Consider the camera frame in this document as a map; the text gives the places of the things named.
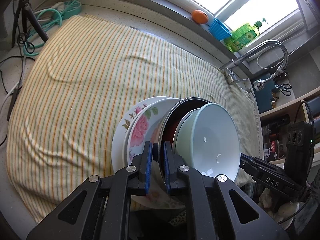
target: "window frame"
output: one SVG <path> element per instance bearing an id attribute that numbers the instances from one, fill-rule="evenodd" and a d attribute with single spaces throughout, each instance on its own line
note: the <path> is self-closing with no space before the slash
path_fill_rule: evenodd
<path id="1" fill-rule="evenodd" d="M 210 12 L 209 10 L 207 10 L 205 7 L 203 7 L 202 5 L 200 5 L 194 0 L 167 0 L 167 1 L 181 7 L 182 9 L 188 11 L 189 13 L 192 13 L 192 11 L 196 9 L 203 10 L 208 15 L 209 21 L 207 25 L 210 26 L 215 17 L 220 21 L 224 22 L 249 0 L 229 0 L 222 8 L 220 8 L 215 13 Z M 254 39 L 252 42 L 247 44 L 239 52 L 243 54 L 264 40 L 275 39 L 276 37 L 279 37 L 279 33 L 281 34 L 280 36 L 282 38 L 284 36 L 283 33 L 285 33 L 285 36 L 288 36 L 290 35 L 290 33 L 297 31 L 297 28 L 303 27 L 303 24 L 301 24 L 301 22 L 302 22 L 302 16 L 298 8 L 295 11 L 293 11 L 291 14 L 287 15 L 285 18 L 281 19 L 278 23 L 274 24 L 272 27 L 268 28 L 266 31 L 261 33 L 261 35 L 258 38 Z"/>

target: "scissors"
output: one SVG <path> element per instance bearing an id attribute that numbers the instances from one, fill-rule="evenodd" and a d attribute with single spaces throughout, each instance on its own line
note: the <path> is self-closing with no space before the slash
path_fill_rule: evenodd
<path id="1" fill-rule="evenodd" d="M 283 83 L 282 85 L 275 84 L 275 87 L 280 90 L 285 96 L 291 96 L 292 86 L 288 83 Z"/>

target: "dish soap bottle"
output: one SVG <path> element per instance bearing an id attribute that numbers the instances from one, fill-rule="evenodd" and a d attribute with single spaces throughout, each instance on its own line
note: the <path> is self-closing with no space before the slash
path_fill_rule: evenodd
<path id="1" fill-rule="evenodd" d="M 237 52 L 243 48 L 246 44 L 251 42 L 254 38 L 260 35 L 259 28 L 262 26 L 261 21 L 257 21 L 253 26 L 249 23 L 242 25 L 240 28 L 231 32 L 232 36 L 225 38 L 223 41 L 226 47 L 231 52 Z"/>

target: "blue silicone basket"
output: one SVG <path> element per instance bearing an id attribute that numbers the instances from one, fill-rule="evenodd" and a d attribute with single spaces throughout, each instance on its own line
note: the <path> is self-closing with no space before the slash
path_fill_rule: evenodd
<path id="1" fill-rule="evenodd" d="M 221 41 L 225 38 L 231 37 L 231 33 L 228 28 L 218 19 L 214 19 L 212 24 L 209 27 L 209 32 L 215 37 L 218 41 Z"/>

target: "orange fruit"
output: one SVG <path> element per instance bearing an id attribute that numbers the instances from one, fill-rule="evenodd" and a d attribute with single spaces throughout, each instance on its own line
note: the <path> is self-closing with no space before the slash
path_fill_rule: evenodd
<path id="1" fill-rule="evenodd" d="M 191 16 L 192 19 L 198 24 L 206 24 L 209 21 L 207 14 L 201 10 L 194 10 Z"/>

